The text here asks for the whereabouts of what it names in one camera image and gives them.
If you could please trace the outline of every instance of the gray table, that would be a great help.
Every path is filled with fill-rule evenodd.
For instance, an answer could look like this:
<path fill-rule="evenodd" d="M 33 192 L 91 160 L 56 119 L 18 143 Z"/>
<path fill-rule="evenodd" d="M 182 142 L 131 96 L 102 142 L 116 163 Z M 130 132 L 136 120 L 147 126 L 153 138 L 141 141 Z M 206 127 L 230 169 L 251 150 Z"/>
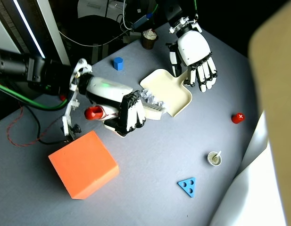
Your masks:
<path fill-rule="evenodd" d="M 94 75 L 141 89 L 139 82 L 158 68 L 171 72 L 165 42 L 175 35 L 168 25 L 157 29 L 159 40 L 153 50 L 139 41 L 119 50 L 93 66 Z M 6 138 L 6 127 L 19 115 L 14 112 L 0 121 L 0 226 L 204 226 L 207 225 L 241 163 L 258 121 L 253 79 L 247 58 L 213 37 L 203 35 L 213 51 L 219 77 L 205 94 L 190 88 L 191 104 L 175 118 L 147 120 L 126 138 L 105 129 L 99 121 L 87 121 L 83 112 L 90 105 L 79 96 L 81 108 L 72 120 L 85 134 L 95 130 L 120 167 L 120 175 L 84 201 L 71 200 L 52 167 L 48 155 L 62 145 L 35 144 L 18 148 Z M 124 71 L 112 67 L 115 57 L 125 61 Z M 42 103 L 57 103 L 46 95 Z M 231 115 L 243 112 L 246 121 L 235 125 Z M 35 110 L 43 128 L 60 112 Z M 44 140 L 62 138 L 61 122 Z M 12 128 L 18 143 L 35 139 L 37 126 L 24 109 L 23 118 Z M 206 156 L 222 151 L 223 163 L 210 166 Z M 176 183 L 196 178 L 195 197 L 190 198 Z"/>

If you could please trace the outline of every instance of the white led light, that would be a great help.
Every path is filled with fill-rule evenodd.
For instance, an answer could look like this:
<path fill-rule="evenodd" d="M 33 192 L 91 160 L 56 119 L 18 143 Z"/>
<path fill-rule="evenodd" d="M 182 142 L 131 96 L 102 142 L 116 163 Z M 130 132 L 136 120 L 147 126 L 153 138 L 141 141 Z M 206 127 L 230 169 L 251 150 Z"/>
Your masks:
<path fill-rule="evenodd" d="M 39 53 L 41 54 L 42 58 L 45 58 L 45 55 L 43 54 L 42 49 L 41 49 L 40 45 L 38 44 L 38 42 L 37 42 L 37 40 L 36 40 L 36 38 L 35 38 L 35 36 L 34 36 L 32 30 L 31 30 L 31 28 L 30 28 L 30 26 L 29 26 L 29 24 L 28 24 L 28 22 L 27 22 L 27 20 L 26 20 L 26 17 L 24 16 L 24 14 L 23 14 L 23 12 L 22 12 L 21 7 L 19 6 L 17 0 L 13 0 L 13 2 L 14 2 L 14 4 L 15 4 L 15 6 L 17 7 L 17 10 L 18 10 L 19 14 L 21 15 L 21 17 L 22 17 L 22 19 L 23 19 L 23 22 L 24 22 L 24 24 L 26 25 L 26 28 L 28 29 L 28 31 L 29 31 L 29 33 L 30 33 L 30 35 L 31 35 L 31 38 L 33 39 L 33 41 L 34 41 L 34 43 L 35 43 L 35 45 L 36 45 L 36 47 L 37 47 Z"/>

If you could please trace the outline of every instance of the orange cube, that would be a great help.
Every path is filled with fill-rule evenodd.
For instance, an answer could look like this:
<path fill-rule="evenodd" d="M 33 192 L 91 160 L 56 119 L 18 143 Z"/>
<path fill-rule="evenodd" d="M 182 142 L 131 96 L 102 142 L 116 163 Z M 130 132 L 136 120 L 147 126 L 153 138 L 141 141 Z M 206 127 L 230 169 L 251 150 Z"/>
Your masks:
<path fill-rule="evenodd" d="M 72 199 L 86 199 L 119 174 L 119 167 L 94 131 L 49 155 Z"/>

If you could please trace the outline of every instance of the beige dustpan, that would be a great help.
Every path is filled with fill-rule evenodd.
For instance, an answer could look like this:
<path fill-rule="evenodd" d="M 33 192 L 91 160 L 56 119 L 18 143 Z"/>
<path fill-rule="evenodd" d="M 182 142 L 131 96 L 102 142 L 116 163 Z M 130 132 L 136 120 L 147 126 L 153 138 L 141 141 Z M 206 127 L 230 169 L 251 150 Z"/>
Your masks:
<path fill-rule="evenodd" d="M 167 104 L 167 112 L 175 117 L 192 100 L 191 92 L 183 85 L 187 71 L 175 78 L 167 70 L 157 69 L 140 82 L 144 89 Z"/>

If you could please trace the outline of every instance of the blue triangle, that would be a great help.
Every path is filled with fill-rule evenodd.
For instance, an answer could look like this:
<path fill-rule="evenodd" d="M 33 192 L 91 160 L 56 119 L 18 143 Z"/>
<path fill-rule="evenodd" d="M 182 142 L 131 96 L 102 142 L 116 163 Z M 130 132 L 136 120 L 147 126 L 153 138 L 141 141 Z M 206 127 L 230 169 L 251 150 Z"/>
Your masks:
<path fill-rule="evenodd" d="M 194 197 L 196 178 L 189 178 L 178 182 L 178 185 L 191 197 Z"/>

